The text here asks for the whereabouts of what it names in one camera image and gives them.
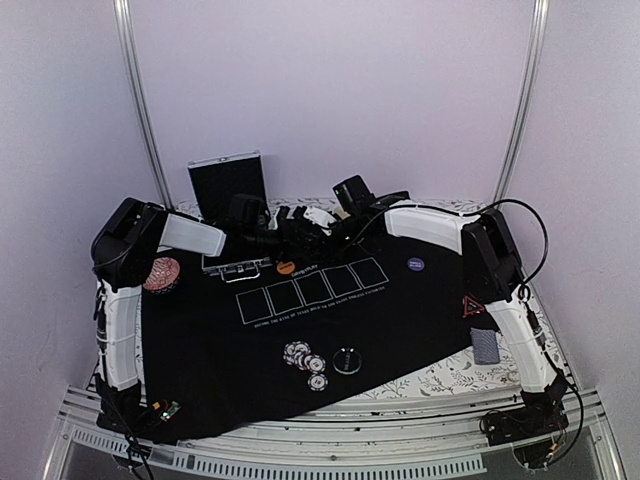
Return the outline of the orange big blind button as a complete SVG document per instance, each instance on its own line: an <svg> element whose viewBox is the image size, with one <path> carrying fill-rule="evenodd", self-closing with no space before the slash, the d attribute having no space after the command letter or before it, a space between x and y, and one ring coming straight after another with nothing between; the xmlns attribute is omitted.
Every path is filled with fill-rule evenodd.
<svg viewBox="0 0 640 480"><path fill-rule="evenodd" d="M276 265L276 271L280 275L291 275L295 270L296 265L293 261L279 261Z"/></svg>

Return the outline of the purple small blind button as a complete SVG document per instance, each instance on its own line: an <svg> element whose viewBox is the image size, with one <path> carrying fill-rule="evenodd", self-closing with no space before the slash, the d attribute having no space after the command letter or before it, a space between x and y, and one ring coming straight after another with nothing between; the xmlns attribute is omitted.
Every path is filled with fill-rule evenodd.
<svg viewBox="0 0 640 480"><path fill-rule="evenodd" d="M425 268L425 263L421 258L412 257L407 260L407 267L414 272L420 272Z"/></svg>

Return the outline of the aluminium poker chip case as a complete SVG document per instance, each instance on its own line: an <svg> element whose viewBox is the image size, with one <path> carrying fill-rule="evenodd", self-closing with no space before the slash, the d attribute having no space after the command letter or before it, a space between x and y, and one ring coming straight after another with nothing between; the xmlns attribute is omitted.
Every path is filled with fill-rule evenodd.
<svg viewBox="0 0 640 480"><path fill-rule="evenodd" d="M202 219L227 234L219 257L202 258L203 272L225 283L259 277L270 260L256 240L271 221L261 153L191 161L187 170Z"/></svg>

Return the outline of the poker chip stack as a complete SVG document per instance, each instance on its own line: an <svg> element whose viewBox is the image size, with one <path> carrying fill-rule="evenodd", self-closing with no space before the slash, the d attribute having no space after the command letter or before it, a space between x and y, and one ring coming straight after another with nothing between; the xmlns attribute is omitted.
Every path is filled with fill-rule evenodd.
<svg viewBox="0 0 640 480"><path fill-rule="evenodd" d="M283 359L287 365L306 370L304 359L311 354L311 347L304 341L289 342L284 346Z"/></svg>

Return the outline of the blue white chip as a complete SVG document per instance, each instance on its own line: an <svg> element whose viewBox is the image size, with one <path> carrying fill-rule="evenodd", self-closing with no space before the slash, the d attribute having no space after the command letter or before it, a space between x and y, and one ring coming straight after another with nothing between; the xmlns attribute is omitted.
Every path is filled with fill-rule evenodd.
<svg viewBox="0 0 640 480"><path fill-rule="evenodd" d="M328 384L329 384L328 378L322 373L312 374L307 381L307 385L309 389L314 392L325 390Z"/></svg>
<svg viewBox="0 0 640 480"><path fill-rule="evenodd" d="M303 358L303 366L313 373L322 373L326 369L326 361L317 354L309 354Z"/></svg>

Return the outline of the clear black dealer button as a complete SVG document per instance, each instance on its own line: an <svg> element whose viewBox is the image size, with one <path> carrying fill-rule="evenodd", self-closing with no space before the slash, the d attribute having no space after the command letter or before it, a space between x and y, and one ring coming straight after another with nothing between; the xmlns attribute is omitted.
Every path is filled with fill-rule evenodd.
<svg viewBox="0 0 640 480"><path fill-rule="evenodd" d="M334 370L341 375L354 375L362 367L362 356L352 347L343 347L334 353L332 365Z"/></svg>

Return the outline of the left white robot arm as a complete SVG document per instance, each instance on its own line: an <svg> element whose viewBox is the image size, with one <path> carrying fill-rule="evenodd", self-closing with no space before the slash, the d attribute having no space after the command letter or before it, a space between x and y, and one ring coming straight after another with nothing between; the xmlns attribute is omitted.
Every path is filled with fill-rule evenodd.
<svg viewBox="0 0 640 480"><path fill-rule="evenodd" d="M122 201L93 241L97 278L99 367L103 419L128 434L141 433L149 417L170 418L170 407L139 405L143 373L136 361L136 318L142 293L153 282L172 288L182 273L170 250L199 255L204 274L226 284L260 277L277 263L309 257L332 238L336 221L326 211L282 206L271 215L256 196L233 197L220 223L134 198Z"/></svg>

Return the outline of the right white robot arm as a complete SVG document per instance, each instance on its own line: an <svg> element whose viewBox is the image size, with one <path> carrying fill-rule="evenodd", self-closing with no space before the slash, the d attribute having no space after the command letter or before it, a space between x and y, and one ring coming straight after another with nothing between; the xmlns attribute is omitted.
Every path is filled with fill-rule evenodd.
<svg viewBox="0 0 640 480"><path fill-rule="evenodd" d="M334 186L345 212L321 227L338 251L366 234L384 232L449 249L462 258L464 305L491 317L504 337L520 375L523 407L490 413L481 426L489 438L527 438L568 425L562 399L570 389L564 371L552 360L538 317L529 300L530 278L504 215L496 204L473 212L454 212L418 204L407 192L375 196L353 177Z"/></svg>

